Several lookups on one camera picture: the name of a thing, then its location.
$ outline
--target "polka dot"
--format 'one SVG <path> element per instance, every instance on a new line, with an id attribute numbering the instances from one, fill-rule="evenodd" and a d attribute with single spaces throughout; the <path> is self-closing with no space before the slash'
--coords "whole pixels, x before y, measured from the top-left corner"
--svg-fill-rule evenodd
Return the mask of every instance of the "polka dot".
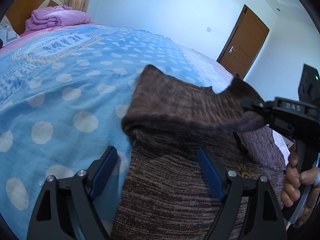
<path id="1" fill-rule="evenodd" d="M 128 81 L 128 84 L 129 84 L 129 86 L 130 86 L 130 88 L 131 88 L 132 90 L 135 90 L 135 89 L 136 89 L 137 84 L 136 84 L 136 81 L 135 81 L 135 80 L 129 80 L 129 81 Z"/>
<path id="2" fill-rule="evenodd" d="M 111 224 L 105 220 L 101 220 L 101 223 L 102 223 L 104 229 L 106 230 L 106 232 L 108 233 L 108 235 L 111 235 L 113 224 Z"/>
<path id="3" fill-rule="evenodd" d="M 188 80 L 188 81 L 191 82 L 191 83 L 195 83 L 195 80 L 194 80 L 193 78 L 186 77 L 186 80 Z"/>
<path id="4" fill-rule="evenodd" d="M 114 68 L 113 72 L 121 76 L 126 75 L 128 73 L 127 70 L 124 68 Z"/>
<path id="5" fill-rule="evenodd" d="M 101 57 L 101 56 L 102 56 L 102 52 L 99 51 L 99 50 L 93 51 L 92 54 L 93 54 L 94 56 L 96 56 L 96 57 Z"/>
<path id="6" fill-rule="evenodd" d="M 4 132 L 0 136 L 0 152 L 4 153 L 10 150 L 13 142 L 11 131 Z"/>
<path id="7" fill-rule="evenodd" d="M 127 105 L 117 105 L 115 108 L 116 115 L 119 118 L 123 118 L 125 116 L 125 114 L 127 113 L 128 108 L 129 108 L 129 106 L 127 106 Z"/>
<path id="8" fill-rule="evenodd" d="M 98 86 L 97 88 L 97 91 L 100 95 L 103 95 L 103 94 L 107 94 L 107 93 L 111 93 L 113 91 L 116 90 L 116 87 L 115 86 L 109 86 L 109 85 L 100 85 Z"/>
<path id="9" fill-rule="evenodd" d="M 175 71 L 175 72 L 180 71 L 180 69 L 177 69 L 177 68 L 174 68 L 174 67 L 171 67 L 171 70 Z"/>
<path id="10" fill-rule="evenodd" d="M 97 129 L 99 121 L 88 111 L 80 111 L 73 118 L 73 124 L 81 132 L 93 132 Z"/>
<path id="11" fill-rule="evenodd" d="M 12 106 L 12 105 L 13 105 L 13 102 L 12 102 L 12 101 L 9 101 L 8 103 L 5 103 L 4 105 L 2 105 L 2 106 L 0 107 L 0 112 L 1 112 L 2 110 L 6 109 L 6 108 L 9 107 L 9 106 Z"/>
<path id="12" fill-rule="evenodd" d="M 67 83 L 72 80 L 72 76 L 70 74 L 64 73 L 56 77 L 58 82 Z"/>
<path id="13" fill-rule="evenodd" d="M 131 60 L 123 60 L 122 62 L 126 63 L 126 64 L 133 64 L 133 61 L 131 61 Z"/>
<path id="14" fill-rule="evenodd" d="M 36 144 L 45 144 L 51 140 L 53 134 L 52 124 L 44 121 L 37 122 L 31 130 L 32 140 Z"/>
<path id="15" fill-rule="evenodd" d="M 70 55 L 71 55 L 71 56 L 80 56 L 80 55 L 82 55 L 82 53 L 80 53 L 80 52 L 74 52 L 74 53 L 71 53 Z"/>
<path id="16" fill-rule="evenodd" d="M 138 74 L 141 74 L 142 71 L 143 71 L 143 68 L 136 68 L 136 72 L 137 72 Z"/>
<path id="17" fill-rule="evenodd" d="M 102 62 L 100 62 L 100 64 L 109 66 L 109 65 L 112 65 L 113 62 L 112 61 L 102 61 Z"/>
<path id="18" fill-rule="evenodd" d="M 112 52 L 112 53 L 111 53 L 111 56 L 112 56 L 112 57 L 121 57 L 121 55 L 120 55 L 120 54 L 118 54 L 118 53 L 114 53 L 114 52 Z"/>
<path id="19" fill-rule="evenodd" d="M 82 66 L 82 67 L 90 65 L 89 61 L 87 61 L 86 59 L 77 60 L 77 64 Z"/>
<path id="20" fill-rule="evenodd" d="M 157 66 L 158 69 L 160 69 L 163 73 L 166 73 L 167 70 L 165 69 L 165 67 L 161 67 L 161 66 Z"/>
<path id="21" fill-rule="evenodd" d="M 34 77 L 31 79 L 31 81 L 28 82 L 28 86 L 30 88 L 37 88 L 40 87 L 42 84 L 42 78 L 41 77 Z"/>
<path id="22" fill-rule="evenodd" d="M 53 165 L 49 169 L 47 169 L 45 177 L 48 177 L 50 175 L 55 176 L 57 179 L 64 179 L 73 177 L 74 173 L 65 166 Z"/>
<path id="23" fill-rule="evenodd" d="M 56 63 L 52 63 L 52 68 L 53 69 L 59 69 L 59 68 L 62 68 L 64 67 L 66 64 L 64 64 L 63 62 L 56 62 Z"/>
<path id="24" fill-rule="evenodd" d="M 11 178 L 5 184 L 5 191 L 12 205 L 18 210 L 26 210 L 29 205 L 29 197 L 22 181 Z"/>
<path id="25" fill-rule="evenodd" d="M 113 168 L 112 175 L 119 175 L 129 168 L 129 160 L 123 152 L 118 151 L 118 160 Z"/>
<path id="26" fill-rule="evenodd" d="M 26 101 L 29 105 L 36 108 L 36 107 L 41 106 L 43 104 L 44 95 L 45 95 L 45 93 L 42 92 L 42 93 L 39 93 L 39 94 L 36 94 L 32 97 L 27 98 Z"/>
<path id="27" fill-rule="evenodd" d="M 65 100 L 65 101 L 76 99 L 76 98 L 81 96 L 81 89 L 67 87 L 62 91 L 62 95 L 61 96 L 62 96 L 62 99 Z"/>
<path id="28" fill-rule="evenodd" d="M 101 74 L 101 71 L 99 70 L 94 70 L 94 71 L 91 71 L 89 73 L 86 74 L 87 77 L 90 77 L 90 76 L 99 76 Z"/>

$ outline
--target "blue polka dot blanket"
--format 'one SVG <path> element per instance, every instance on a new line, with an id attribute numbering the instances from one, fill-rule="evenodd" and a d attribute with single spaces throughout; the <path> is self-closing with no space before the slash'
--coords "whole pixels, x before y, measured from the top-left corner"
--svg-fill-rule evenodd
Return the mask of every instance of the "blue polka dot blanket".
<path id="1" fill-rule="evenodd" d="M 0 213 L 25 240 L 45 178 L 71 177 L 114 146 L 117 165 L 94 202 L 109 230 L 130 164 L 121 119 L 143 68 L 214 92 L 229 82 L 195 51 L 143 30 L 87 24 L 29 36 L 0 50 Z"/>

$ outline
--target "finger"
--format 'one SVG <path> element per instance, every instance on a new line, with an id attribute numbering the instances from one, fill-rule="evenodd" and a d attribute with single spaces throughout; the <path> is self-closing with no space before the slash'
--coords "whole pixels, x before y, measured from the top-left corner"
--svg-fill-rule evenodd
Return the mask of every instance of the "finger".
<path id="1" fill-rule="evenodd" d="M 289 166 L 291 166 L 292 168 L 296 167 L 298 164 L 298 154 L 296 152 L 291 152 L 288 157 L 288 161 Z"/>
<path id="2" fill-rule="evenodd" d="M 286 207 L 291 207 L 293 205 L 293 201 L 288 196 L 288 194 L 284 191 L 284 189 L 281 191 L 281 200 Z"/>
<path id="3" fill-rule="evenodd" d="M 304 185 L 318 185 L 320 182 L 320 168 L 314 167 L 300 174 L 300 181 Z"/>
<path id="4" fill-rule="evenodd" d="M 297 168 L 288 167 L 286 170 L 286 175 L 284 182 L 292 184 L 295 188 L 299 188 L 300 183 L 300 174 Z"/>
<path id="5" fill-rule="evenodd" d="M 287 193 L 287 195 L 292 201 L 297 201 L 300 197 L 300 190 L 296 189 L 291 184 L 285 184 L 284 191 Z"/>
<path id="6" fill-rule="evenodd" d="M 307 198 L 305 206 L 308 209 L 313 209 L 316 205 L 320 188 L 319 187 L 311 187 L 309 196 Z"/>
<path id="7" fill-rule="evenodd" d="M 298 216 L 298 220 L 300 220 L 303 216 L 310 212 L 310 209 L 304 206 Z"/>

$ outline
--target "wooden door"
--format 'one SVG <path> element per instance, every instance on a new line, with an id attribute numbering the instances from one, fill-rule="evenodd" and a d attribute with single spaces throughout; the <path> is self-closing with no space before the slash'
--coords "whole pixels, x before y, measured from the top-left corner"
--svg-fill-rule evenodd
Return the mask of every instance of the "wooden door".
<path id="1" fill-rule="evenodd" d="M 244 78 L 268 33 L 268 27 L 252 10 L 244 5 L 217 62 L 231 74 L 237 72 Z"/>

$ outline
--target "purple fabric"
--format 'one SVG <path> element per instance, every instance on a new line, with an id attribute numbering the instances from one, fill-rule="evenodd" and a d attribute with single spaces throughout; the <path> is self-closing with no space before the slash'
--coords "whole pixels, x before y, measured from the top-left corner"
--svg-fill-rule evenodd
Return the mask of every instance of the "purple fabric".
<path id="1" fill-rule="evenodd" d="M 90 14 L 72 10 L 72 7 L 46 7 L 32 12 L 31 18 L 26 20 L 26 31 L 43 30 L 56 26 L 74 26 L 90 21 Z"/>
<path id="2" fill-rule="evenodd" d="M 31 13 L 31 18 L 36 24 L 46 24 L 55 21 L 53 17 L 48 16 L 52 12 L 73 10 L 69 6 L 54 6 L 36 9 Z"/>

